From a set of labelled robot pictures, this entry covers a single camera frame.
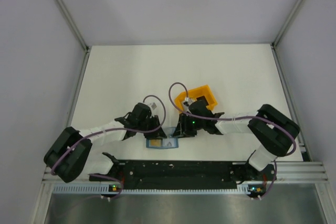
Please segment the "gold credit card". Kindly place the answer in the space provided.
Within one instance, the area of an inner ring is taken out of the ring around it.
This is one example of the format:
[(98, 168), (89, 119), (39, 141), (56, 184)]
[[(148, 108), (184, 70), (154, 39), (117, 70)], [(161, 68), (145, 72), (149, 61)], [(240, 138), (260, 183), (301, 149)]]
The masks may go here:
[(160, 148), (161, 140), (149, 140), (149, 147), (150, 148)]

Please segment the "blue leather card holder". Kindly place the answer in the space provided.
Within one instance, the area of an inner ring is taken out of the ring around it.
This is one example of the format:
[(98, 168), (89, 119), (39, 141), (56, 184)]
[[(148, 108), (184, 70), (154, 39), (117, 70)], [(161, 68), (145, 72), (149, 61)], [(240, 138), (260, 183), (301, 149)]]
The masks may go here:
[(157, 138), (153, 140), (146, 139), (146, 148), (158, 149), (158, 150), (168, 150), (173, 148), (178, 148), (178, 138), (173, 137), (175, 127), (165, 127), (163, 132), (166, 134), (164, 138)]

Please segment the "silver card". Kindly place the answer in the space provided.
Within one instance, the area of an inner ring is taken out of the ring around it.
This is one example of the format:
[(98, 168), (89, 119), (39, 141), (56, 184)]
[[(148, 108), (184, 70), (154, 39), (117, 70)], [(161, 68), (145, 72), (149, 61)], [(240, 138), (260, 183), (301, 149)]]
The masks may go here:
[(176, 140), (163, 140), (163, 147), (164, 148), (177, 148), (178, 147), (178, 143), (176, 142)]

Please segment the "yellow plastic bin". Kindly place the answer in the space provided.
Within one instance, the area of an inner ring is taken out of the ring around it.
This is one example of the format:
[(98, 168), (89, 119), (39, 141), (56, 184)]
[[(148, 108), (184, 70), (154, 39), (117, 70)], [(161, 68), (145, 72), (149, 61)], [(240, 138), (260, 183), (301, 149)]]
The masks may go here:
[[(208, 85), (200, 86), (198, 88), (188, 90), (189, 98), (192, 102), (202, 100), (205, 102), (206, 107), (209, 110), (213, 110), (217, 105), (217, 101)], [(183, 108), (183, 102), (186, 98), (186, 92), (181, 92), (175, 99), (174, 103), (177, 105), (179, 109)]]

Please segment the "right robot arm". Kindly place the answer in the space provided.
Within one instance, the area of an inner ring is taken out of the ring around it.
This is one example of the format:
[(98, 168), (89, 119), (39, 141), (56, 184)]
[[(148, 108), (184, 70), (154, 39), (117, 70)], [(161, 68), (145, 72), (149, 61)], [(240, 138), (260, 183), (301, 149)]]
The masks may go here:
[(256, 180), (272, 161), (291, 155), (296, 150), (299, 125), (270, 104), (264, 104), (248, 114), (235, 115), (214, 113), (203, 101), (185, 103), (184, 107), (174, 137), (194, 137), (199, 130), (204, 130), (211, 135), (252, 134), (260, 142), (247, 162), (231, 171), (234, 181)]

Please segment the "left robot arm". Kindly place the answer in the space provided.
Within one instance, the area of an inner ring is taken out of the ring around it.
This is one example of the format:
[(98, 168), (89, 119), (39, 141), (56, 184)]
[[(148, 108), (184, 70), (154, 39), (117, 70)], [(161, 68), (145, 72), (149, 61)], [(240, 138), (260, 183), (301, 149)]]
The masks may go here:
[(81, 175), (101, 174), (107, 180), (114, 180), (119, 168), (113, 164), (106, 151), (98, 150), (113, 142), (125, 141), (141, 133), (145, 137), (163, 134), (162, 124), (156, 113), (157, 105), (137, 103), (131, 112), (111, 122), (90, 129), (65, 128), (44, 156), (44, 163), (53, 176), (70, 183)]

